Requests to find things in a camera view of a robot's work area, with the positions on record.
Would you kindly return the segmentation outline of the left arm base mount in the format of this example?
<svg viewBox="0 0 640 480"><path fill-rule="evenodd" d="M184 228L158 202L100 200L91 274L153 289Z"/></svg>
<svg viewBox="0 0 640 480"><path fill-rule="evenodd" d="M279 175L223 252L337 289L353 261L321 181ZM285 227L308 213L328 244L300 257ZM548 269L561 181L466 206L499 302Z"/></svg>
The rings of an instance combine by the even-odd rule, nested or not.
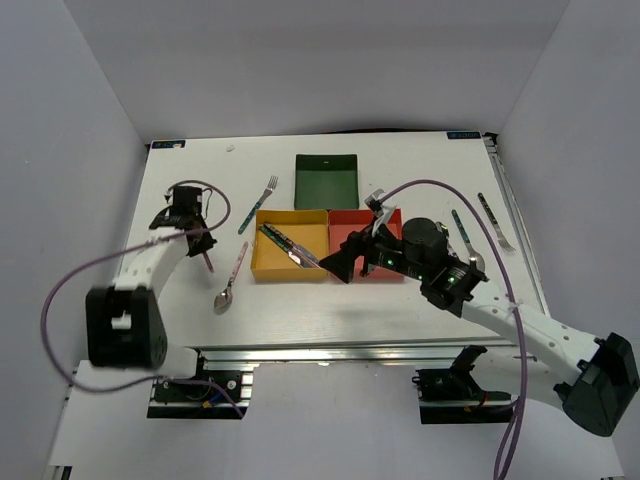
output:
<svg viewBox="0 0 640 480"><path fill-rule="evenodd" d="M154 382L147 408L148 419L240 420L252 395L255 364L217 359L201 351L195 384Z"/></svg>

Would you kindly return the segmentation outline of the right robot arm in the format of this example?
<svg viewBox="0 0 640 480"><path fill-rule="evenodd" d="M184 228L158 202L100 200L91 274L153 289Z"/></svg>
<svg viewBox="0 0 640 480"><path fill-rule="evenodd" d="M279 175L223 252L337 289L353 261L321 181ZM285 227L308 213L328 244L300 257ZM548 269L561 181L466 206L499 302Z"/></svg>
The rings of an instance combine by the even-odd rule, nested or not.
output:
<svg viewBox="0 0 640 480"><path fill-rule="evenodd" d="M361 275L380 267L417 280L431 305L523 346L536 359L528 368L528 396L594 435L611 436L639 390L628 340L616 333L599 338L516 304L476 265L451 254L447 233L427 218L408 220L399 237L374 220L319 265L349 283L358 259Z"/></svg>

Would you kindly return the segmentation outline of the pink handled fork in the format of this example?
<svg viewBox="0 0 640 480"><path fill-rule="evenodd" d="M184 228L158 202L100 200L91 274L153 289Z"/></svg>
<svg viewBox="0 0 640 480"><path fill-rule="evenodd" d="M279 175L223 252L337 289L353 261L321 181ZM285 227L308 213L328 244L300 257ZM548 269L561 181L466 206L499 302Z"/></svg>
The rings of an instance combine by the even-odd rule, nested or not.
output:
<svg viewBox="0 0 640 480"><path fill-rule="evenodd" d="M214 270L213 263L212 263L209 255L208 255L208 253L207 252L203 252L202 256L203 256L203 259L205 261L205 264L206 264L206 267L207 267L208 271L213 274L215 270Z"/></svg>

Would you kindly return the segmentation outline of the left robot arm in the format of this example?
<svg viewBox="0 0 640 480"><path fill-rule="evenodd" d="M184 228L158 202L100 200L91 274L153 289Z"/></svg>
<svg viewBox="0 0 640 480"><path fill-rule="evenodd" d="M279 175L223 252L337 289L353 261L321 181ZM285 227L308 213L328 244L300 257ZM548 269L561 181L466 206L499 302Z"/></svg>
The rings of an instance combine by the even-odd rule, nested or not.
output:
<svg viewBox="0 0 640 480"><path fill-rule="evenodd" d="M178 264L206 256L216 243L202 211L202 188L173 187L168 206L149 225L151 244L136 253L111 285L88 292L87 346L93 366L177 378L177 387L191 399L209 392L211 374L198 366L195 349L169 342L158 304Z"/></svg>

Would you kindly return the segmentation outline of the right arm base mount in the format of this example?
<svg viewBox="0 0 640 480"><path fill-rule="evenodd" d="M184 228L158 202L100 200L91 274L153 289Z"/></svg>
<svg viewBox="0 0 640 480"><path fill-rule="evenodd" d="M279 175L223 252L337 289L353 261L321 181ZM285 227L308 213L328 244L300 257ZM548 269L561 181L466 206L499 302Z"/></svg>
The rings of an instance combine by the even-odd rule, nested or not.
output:
<svg viewBox="0 0 640 480"><path fill-rule="evenodd" d="M507 424L515 401L505 392L483 390L472 378L474 362L487 349L465 347L447 368L417 370L412 383L417 389L423 425Z"/></svg>

